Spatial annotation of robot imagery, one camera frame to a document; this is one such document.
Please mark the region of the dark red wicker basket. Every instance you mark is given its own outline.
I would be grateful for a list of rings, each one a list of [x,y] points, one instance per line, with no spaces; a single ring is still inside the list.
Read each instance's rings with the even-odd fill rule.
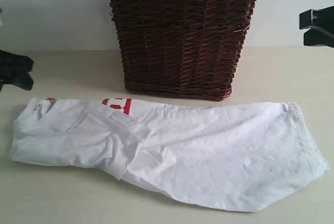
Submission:
[[[226,99],[256,0],[110,0],[125,88]]]

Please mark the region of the white t-shirt red lettering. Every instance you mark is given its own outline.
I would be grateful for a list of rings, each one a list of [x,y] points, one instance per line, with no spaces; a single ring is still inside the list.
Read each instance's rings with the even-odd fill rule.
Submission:
[[[37,99],[10,158],[99,169],[176,201],[260,211],[328,170],[293,102],[185,107],[137,99]]]

